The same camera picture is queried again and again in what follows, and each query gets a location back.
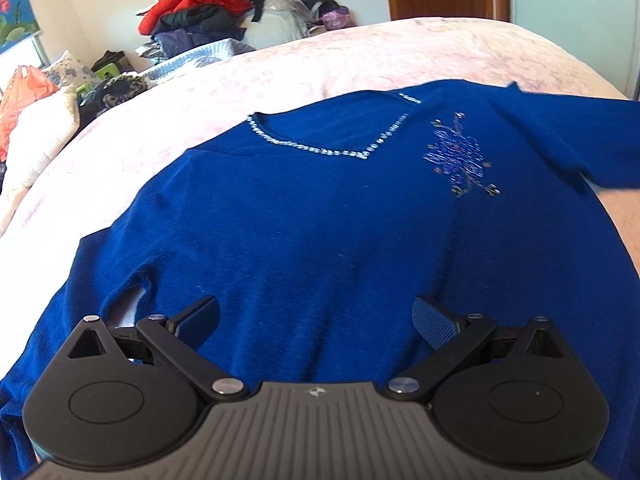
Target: red fluffy garment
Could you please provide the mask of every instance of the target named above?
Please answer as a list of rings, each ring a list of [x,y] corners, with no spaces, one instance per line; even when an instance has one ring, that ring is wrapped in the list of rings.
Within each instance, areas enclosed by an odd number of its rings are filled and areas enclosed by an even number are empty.
[[[172,12],[191,9],[202,5],[218,5],[224,7],[232,16],[244,14],[253,7],[249,0],[183,0]]]
[[[150,36],[154,28],[156,28],[160,17],[163,14],[174,12],[175,7],[178,6],[181,1],[183,0],[160,0],[151,7],[151,10],[142,18],[142,22],[140,22],[140,26],[138,27],[140,34]]]

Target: blue textured gripper pad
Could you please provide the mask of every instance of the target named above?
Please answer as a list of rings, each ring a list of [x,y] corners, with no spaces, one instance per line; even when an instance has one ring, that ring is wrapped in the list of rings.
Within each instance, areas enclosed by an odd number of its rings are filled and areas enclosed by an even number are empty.
[[[414,301],[411,320],[414,328],[434,350],[460,333],[460,327],[455,321],[420,298]]]

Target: gray ribbed panel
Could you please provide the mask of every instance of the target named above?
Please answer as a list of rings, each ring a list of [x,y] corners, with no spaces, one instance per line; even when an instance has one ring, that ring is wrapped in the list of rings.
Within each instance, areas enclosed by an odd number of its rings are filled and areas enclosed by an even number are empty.
[[[418,404],[370,383],[265,383],[213,408],[198,433],[156,463],[115,473],[46,463],[30,480],[606,480],[588,463],[555,472],[501,470],[445,441]]]

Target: metal screw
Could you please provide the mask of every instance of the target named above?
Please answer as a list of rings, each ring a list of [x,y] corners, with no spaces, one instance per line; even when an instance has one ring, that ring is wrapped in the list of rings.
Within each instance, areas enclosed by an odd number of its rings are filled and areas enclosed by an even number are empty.
[[[420,389],[420,383],[412,377],[396,377],[387,387],[396,394],[412,394]]]
[[[227,377],[225,379],[218,379],[213,383],[213,391],[220,395],[239,394],[244,390],[244,383],[239,379],[233,377]]]

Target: orange plastic bag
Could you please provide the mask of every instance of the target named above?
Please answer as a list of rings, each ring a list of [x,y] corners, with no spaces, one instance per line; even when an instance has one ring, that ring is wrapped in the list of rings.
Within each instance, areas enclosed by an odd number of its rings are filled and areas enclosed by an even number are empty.
[[[19,66],[6,87],[0,104],[0,162],[6,160],[9,134],[18,124],[18,116],[30,104],[60,90],[42,70],[34,66]]]

